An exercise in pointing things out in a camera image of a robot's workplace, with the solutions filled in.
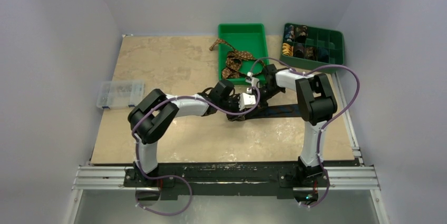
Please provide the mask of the dark navy striped tie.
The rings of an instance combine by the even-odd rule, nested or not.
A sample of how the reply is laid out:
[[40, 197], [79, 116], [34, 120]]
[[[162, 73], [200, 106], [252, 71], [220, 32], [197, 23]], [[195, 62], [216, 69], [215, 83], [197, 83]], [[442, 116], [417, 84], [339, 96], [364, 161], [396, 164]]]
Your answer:
[[300, 118], [302, 115], [297, 104], [256, 107], [245, 115], [227, 115], [228, 121], [245, 121], [252, 119]]

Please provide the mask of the bright green plastic tray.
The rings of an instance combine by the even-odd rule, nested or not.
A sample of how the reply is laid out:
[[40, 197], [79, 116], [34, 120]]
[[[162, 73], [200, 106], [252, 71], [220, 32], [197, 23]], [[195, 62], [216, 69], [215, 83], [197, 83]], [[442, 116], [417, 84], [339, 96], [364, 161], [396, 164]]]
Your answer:
[[227, 43], [217, 44], [214, 48], [218, 52], [218, 79], [222, 80], [222, 71], [226, 67], [228, 52], [234, 48], [251, 53], [255, 59], [264, 58], [261, 62], [253, 65], [254, 61], [244, 61], [240, 71], [246, 74], [250, 69], [253, 73], [260, 73], [264, 64], [268, 64], [268, 50], [264, 25], [260, 23], [248, 24], [219, 24], [218, 37]]

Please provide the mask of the dark green compartment organizer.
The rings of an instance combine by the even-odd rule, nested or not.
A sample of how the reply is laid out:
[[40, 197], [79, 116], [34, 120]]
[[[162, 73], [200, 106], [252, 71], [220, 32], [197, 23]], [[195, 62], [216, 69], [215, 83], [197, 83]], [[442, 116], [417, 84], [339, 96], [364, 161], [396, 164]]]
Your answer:
[[[295, 23], [286, 23], [285, 25], [292, 24], [295, 27], [297, 25], [304, 24], [295, 24]], [[282, 44], [288, 43], [290, 45], [294, 45], [297, 42], [287, 42], [284, 40], [284, 33], [281, 42], [281, 51], [280, 51], [280, 60], [286, 63], [289, 66], [296, 67], [299, 69], [305, 70], [314, 70], [318, 67], [336, 64], [343, 65], [345, 61], [345, 52], [344, 52], [344, 37], [343, 34], [339, 31], [328, 30], [324, 28], [312, 27], [308, 26], [308, 37], [305, 43], [302, 43], [304, 47], [313, 46], [315, 48], [323, 47], [329, 50], [329, 63], [323, 63], [307, 59], [301, 59], [296, 57], [289, 57], [282, 55]]]

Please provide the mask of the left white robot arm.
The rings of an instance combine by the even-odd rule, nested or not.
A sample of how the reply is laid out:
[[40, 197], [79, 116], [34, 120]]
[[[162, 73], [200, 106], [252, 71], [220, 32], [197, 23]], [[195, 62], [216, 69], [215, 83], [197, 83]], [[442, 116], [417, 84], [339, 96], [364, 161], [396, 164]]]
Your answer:
[[135, 139], [137, 180], [145, 187], [157, 181], [158, 141], [176, 118], [209, 116], [220, 111], [228, 116], [242, 117], [259, 103], [258, 89], [235, 93], [234, 85], [221, 80], [194, 95], [170, 95], [160, 89], [152, 90], [128, 115], [131, 135]]

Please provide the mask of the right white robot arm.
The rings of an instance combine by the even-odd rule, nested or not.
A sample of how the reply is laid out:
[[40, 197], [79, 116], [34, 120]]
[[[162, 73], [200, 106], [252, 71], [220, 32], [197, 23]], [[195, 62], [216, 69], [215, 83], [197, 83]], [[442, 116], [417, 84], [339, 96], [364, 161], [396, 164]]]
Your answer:
[[[301, 118], [305, 122], [304, 144], [298, 158], [296, 179], [307, 186], [322, 175], [322, 141], [324, 124], [337, 111], [337, 102], [325, 74], [298, 73], [290, 69], [277, 69], [273, 64], [262, 70], [265, 84], [260, 88], [260, 104], [254, 119]], [[267, 101], [287, 89], [295, 91], [296, 104], [268, 105]]]

